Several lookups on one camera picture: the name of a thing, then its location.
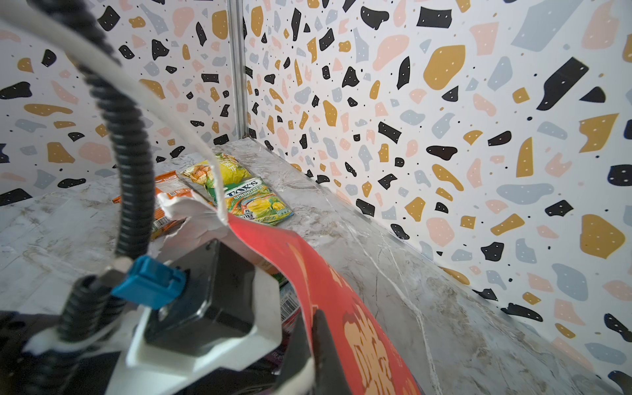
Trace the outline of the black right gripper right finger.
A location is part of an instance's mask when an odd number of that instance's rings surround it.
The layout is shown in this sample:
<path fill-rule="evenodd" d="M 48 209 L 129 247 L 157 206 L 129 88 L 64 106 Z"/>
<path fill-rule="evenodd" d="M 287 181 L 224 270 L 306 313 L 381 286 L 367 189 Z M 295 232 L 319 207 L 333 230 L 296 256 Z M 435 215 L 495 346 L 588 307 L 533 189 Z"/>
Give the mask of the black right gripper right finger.
<path fill-rule="evenodd" d="M 313 394 L 351 395 L 326 316 L 320 309 L 314 314 L 312 341 L 315 366 Z"/>

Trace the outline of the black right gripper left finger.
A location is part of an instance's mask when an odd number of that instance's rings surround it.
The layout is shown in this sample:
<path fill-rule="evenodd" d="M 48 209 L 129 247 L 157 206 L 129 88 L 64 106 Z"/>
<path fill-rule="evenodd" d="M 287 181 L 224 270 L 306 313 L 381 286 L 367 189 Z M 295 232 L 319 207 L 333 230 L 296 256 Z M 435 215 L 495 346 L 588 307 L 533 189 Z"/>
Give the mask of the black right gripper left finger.
<path fill-rule="evenodd" d="M 298 315 L 276 380 L 274 394 L 311 394 L 314 387 L 314 357 L 302 315 Z"/>

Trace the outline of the red paper bag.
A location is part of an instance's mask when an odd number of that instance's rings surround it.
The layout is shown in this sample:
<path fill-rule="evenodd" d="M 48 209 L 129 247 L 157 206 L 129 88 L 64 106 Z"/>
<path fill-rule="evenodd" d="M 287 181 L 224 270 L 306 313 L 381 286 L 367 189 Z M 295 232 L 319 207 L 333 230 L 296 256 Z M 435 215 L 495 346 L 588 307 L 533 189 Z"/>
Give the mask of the red paper bag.
<path fill-rule="evenodd" d="M 268 263 L 289 281 L 311 343 L 314 314 L 324 311 L 352 394 L 418 394 L 411 370 L 360 296 L 302 237 L 229 216 L 190 197 L 159 197 L 164 213 L 182 226 L 168 237 L 161 260 L 174 262 L 212 240 L 229 246 L 257 266 Z"/>

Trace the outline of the yellow green snack packet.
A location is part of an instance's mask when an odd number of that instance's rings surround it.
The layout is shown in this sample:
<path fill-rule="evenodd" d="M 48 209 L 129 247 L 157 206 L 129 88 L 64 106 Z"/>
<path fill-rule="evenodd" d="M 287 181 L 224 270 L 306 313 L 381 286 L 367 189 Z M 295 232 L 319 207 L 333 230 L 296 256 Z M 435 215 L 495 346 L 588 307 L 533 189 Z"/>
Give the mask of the yellow green snack packet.
<path fill-rule="evenodd" d="M 222 182 L 225 187 L 238 184 L 252 177 L 252 174 L 240 164 L 233 156 L 219 153 L 216 154 L 219 164 Z M 201 161 L 190 166 L 182 172 L 182 176 L 194 184 L 201 185 L 207 192 L 213 193 L 215 188 L 215 177 L 208 160 Z"/>

